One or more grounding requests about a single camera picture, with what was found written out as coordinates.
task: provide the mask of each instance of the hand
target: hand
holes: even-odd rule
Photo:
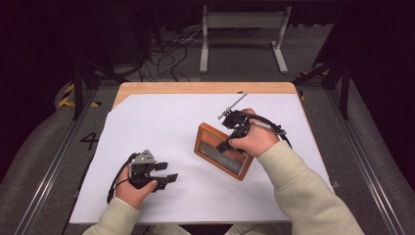
[[[118,182],[122,183],[115,188],[115,195],[132,208],[138,210],[143,203],[144,198],[156,188],[157,180],[151,181],[141,189],[136,189],[128,180],[123,182],[125,179],[128,179],[128,166],[122,170],[122,173],[118,178]]]
[[[246,114],[255,114],[253,109],[244,109],[242,112]],[[250,123],[253,123],[254,121],[256,121],[256,119],[250,119]],[[244,138],[230,139],[229,145],[236,149],[243,149],[251,156],[257,158],[278,141],[280,140],[271,130],[251,124],[247,136]]]

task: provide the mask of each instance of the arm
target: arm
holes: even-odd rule
[[[277,204],[293,223],[293,234],[363,234],[345,203],[286,141],[252,124],[246,137],[229,144],[258,158],[274,185]]]
[[[148,183],[141,189],[136,189],[128,180],[126,167],[119,176],[120,182],[115,189],[115,197],[101,214],[97,224],[89,227],[84,235],[128,235],[131,234],[137,221],[139,208],[144,198],[157,186],[157,180]]]

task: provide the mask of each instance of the printed number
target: printed number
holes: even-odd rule
[[[94,146],[94,143],[99,141],[99,139],[96,139],[95,137],[97,137],[97,133],[95,133],[94,131],[92,131],[91,133],[89,133],[89,135],[83,137],[80,140],[80,142],[89,143],[88,151],[91,151],[92,146]]]

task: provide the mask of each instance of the white paper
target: white paper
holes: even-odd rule
[[[230,134],[222,112],[240,94],[132,95],[107,117],[97,152],[88,170],[71,223],[96,223],[116,173],[132,153],[148,149],[168,168],[153,176],[178,173],[177,181],[149,195],[138,223],[275,222],[288,220],[274,199],[273,186],[254,160],[239,181],[194,153],[202,122]],[[294,150],[330,185],[296,94],[248,94],[233,110],[255,112],[287,131]]]

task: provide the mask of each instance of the beige sleeve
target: beige sleeve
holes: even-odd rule
[[[97,224],[89,227],[84,235],[129,235],[137,221],[139,211],[123,200],[114,197],[101,214]]]
[[[363,234],[345,203],[286,141],[258,161],[274,185],[278,206],[293,224],[293,234]]]

